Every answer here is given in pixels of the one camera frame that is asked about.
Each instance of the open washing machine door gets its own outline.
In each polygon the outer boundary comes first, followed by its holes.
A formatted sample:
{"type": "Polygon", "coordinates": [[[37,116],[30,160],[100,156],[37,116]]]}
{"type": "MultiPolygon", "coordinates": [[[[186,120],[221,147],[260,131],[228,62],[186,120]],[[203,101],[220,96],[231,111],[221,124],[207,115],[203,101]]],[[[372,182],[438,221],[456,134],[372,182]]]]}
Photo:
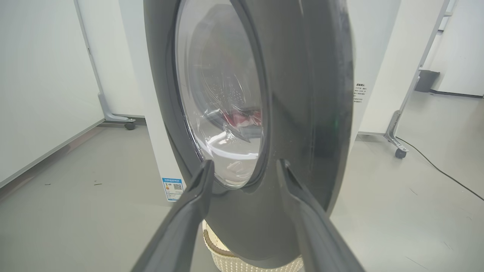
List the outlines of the open washing machine door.
{"type": "Polygon", "coordinates": [[[331,212],[351,130],[345,4],[145,0],[145,26],[160,109],[185,181],[214,161],[206,221],[249,264],[291,262],[301,251],[276,165],[289,162],[331,212]]]}

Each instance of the power cord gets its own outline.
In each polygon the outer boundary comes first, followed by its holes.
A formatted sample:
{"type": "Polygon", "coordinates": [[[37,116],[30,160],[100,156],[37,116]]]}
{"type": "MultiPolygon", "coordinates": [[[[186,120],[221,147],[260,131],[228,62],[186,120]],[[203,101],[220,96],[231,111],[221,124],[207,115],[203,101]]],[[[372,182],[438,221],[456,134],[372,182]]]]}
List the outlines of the power cord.
{"type": "Polygon", "coordinates": [[[429,159],[427,159],[427,157],[425,157],[424,154],[422,154],[422,152],[420,152],[420,150],[418,150],[418,148],[412,146],[412,144],[410,144],[409,142],[405,141],[404,139],[402,138],[399,138],[399,137],[396,137],[402,141],[404,141],[406,144],[408,144],[409,146],[413,147],[418,153],[420,153],[420,155],[422,155],[425,160],[427,160],[433,167],[435,167],[435,169],[437,169],[440,173],[446,175],[447,177],[449,177],[451,180],[455,181],[456,183],[458,183],[460,186],[466,188],[469,192],[475,194],[478,198],[480,198],[482,201],[484,201],[484,198],[482,198],[480,195],[476,194],[474,191],[470,190],[469,188],[467,188],[465,185],[463,185],[462,183],[458,182],[456,179],[454,179],[453,177],[447,175],[446,173],[444,173],[444,171],[440,170],[437,166],[435,166],[435,164],[433,164],[429,159]]]}

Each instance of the glass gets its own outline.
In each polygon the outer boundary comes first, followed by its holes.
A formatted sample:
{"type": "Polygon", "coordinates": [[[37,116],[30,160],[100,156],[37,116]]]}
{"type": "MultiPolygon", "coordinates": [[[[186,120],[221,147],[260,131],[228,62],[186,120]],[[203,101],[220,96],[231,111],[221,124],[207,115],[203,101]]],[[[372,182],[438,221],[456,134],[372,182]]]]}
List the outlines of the glass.
{"type": "Polygon", "coordinates": [[[201,160],[216,178],[244,186],[262,139],[259,80],[247,34],[228,0],[186,0],[177,18],[175,54],[181,101],[201,160]]]}

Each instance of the caster wheel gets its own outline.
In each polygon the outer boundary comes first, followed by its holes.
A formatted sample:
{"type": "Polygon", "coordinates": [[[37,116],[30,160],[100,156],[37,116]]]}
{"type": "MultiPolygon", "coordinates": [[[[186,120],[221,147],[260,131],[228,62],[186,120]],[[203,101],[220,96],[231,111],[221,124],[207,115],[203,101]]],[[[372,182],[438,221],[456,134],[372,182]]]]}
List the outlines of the caster wheel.
{"type": "Polygon", "coordinates": [[[406,156],[406,155],[407,155],[407,153],[406,153],[406,152],[401,151],[400,149],[397,149],[397,150],[395,151],[395,157],[397,157],[397,158],[399,158],[399,159],[403,159],[403,158],[405,158],[405,156],[406,156]]]}
{"type": "Polygon", "coordinates": [[[134,130],[136,125],[132,122],[128,122],[126,124],[124,124],[124,127],[127,129],[127,130],[134,130]]]}

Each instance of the trash can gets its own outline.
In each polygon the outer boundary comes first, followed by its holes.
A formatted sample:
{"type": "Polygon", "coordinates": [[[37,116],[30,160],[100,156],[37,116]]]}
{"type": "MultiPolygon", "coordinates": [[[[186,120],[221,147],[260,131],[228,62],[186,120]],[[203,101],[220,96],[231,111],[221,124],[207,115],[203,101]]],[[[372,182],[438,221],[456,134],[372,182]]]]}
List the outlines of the trash can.
{"type": "Polygon", "coordinates": [[[433,72],[429,70],[420,70],[419,81],[415,85],[415,90],[420,92],[429,92],[440,72],[433,72]]]}

